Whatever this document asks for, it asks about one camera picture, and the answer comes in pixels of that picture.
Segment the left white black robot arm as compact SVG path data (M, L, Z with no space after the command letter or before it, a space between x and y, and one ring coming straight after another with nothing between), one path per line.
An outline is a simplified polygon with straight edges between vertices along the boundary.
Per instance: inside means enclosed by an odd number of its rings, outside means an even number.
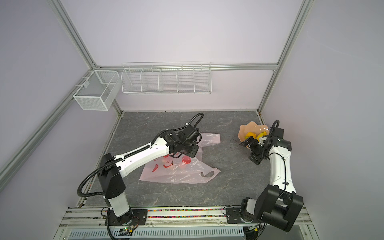
M79 184L77 195L82 198L102 196L105 199L108 207L106 225L132 225L134 218L140 217L135 216L128 203L124 178L137 168L166 155L195 157L201 139L197 126L186 124L179 129L161 131L150 143L133 151L116 156L106 154L102 157L100 166ZM102 191L84 193L83 188L94 176L98 177Z

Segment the pink printed plastic bag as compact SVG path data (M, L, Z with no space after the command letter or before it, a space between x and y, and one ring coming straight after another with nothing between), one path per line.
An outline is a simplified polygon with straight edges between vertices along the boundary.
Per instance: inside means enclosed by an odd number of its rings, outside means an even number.
M203 184L216 177L221 171L202 162L203 148L221 142L219 134L202 134L199 149L194 158L181 156L177 159L165 156L144 166L140 181L164 184Z

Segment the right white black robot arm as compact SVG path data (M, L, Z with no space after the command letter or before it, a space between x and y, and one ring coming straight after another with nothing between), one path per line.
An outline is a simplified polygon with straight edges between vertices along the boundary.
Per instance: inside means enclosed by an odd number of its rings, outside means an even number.
M303 197L297 194L290 168L292 144L284 139L284 130L271 127L267 136L259 139L249 137L241 143L249 147L249 159L259 165L269 160L270 183L258 199L245 198L241 204L240 216L245 223L266 223L289 232L303 205Z

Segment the yellow toy banana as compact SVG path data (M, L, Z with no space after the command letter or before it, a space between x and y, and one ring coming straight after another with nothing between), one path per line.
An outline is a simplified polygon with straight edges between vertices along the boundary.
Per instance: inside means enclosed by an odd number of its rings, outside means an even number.
M263 137L265 137L265 136L267 136L267 135L268 135L268 133L267 133L266 131L264 131L264 132L258 134L257 137L256 137L256 139L259 140L260 138L263 138Z

